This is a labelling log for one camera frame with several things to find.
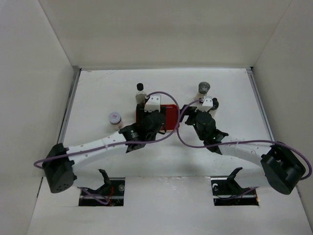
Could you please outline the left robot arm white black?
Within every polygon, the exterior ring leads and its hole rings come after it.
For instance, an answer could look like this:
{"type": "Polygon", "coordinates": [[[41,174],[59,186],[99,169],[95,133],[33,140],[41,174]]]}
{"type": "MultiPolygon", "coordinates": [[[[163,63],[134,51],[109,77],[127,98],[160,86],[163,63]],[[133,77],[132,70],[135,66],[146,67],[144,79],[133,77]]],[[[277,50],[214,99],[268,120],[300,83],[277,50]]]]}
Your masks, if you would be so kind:
{"type": "Polygon", "coordinates": [[[166,131],[166,109],[136,109],[136,122],[112,135],[89,143],[65,147],[54,145],[42,163],[51,193],[60,193],[73,186],[77,172],[104,156],[127,154],[156,142],[157,134],[166,131]]]}

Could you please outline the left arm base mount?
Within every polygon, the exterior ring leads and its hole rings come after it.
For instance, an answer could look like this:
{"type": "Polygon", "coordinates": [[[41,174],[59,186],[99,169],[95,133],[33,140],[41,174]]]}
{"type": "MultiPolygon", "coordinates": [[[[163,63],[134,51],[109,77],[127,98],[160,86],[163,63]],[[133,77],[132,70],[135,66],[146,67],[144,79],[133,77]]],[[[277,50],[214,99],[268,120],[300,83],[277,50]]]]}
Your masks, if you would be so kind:
{"type": "Polygon", "coordinates": [[[110,178],[103,169],[101,185],[97,189],[80,188],[80,207],[122,207],[124,206],[125,178],[110,178]]]}

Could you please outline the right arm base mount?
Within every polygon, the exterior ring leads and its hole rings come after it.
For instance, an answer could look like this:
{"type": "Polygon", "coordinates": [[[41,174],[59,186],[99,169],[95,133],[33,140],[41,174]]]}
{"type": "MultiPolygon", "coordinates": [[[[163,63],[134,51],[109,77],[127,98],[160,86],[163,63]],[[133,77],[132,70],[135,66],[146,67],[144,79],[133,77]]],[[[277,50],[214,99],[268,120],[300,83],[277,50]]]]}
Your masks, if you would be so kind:
{"type": "Polygon", "coordinates": [[[242,167],[238,167],[228,176],[211,178],[215,206],[259,206],[257,187],[242,188],[235,181],[237,174],[242,169],[242,167]]]}

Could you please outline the soy sauce bottle red label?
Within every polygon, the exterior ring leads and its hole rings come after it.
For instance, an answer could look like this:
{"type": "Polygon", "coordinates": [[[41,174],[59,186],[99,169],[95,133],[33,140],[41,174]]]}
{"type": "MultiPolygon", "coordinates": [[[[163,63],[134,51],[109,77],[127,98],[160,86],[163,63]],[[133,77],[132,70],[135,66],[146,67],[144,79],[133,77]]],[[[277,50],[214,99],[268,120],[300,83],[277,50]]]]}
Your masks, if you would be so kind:
{"type": "Polygon", "coordinates": [[[145,104],[147,93],[144,91],[144,85],[142,83],[137,83],[136,85],[137,93],[135,96],[137,104],[145,104]]]}

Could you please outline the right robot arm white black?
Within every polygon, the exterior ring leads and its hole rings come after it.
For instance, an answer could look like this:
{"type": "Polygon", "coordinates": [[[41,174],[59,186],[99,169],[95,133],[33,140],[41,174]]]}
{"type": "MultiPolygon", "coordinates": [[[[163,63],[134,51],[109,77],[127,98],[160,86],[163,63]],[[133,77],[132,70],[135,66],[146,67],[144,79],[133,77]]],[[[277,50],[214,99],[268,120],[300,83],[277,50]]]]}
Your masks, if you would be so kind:
{"type": "Polygon", "coordinates": [[[289,195],[299,181],[311,175],[299,161],[299,154],[284,143],[255,140],[243,141],[231,137],[216,127],[209,112],[197,107],[184,105],[180,120],[187,116],[186,125],[192,126],[203,142],[202,148],[222,156],[235,157],[257,167],[235,168],[225,179],[231,193],[254,187],[272,187],[277,192],[289,195]]]}

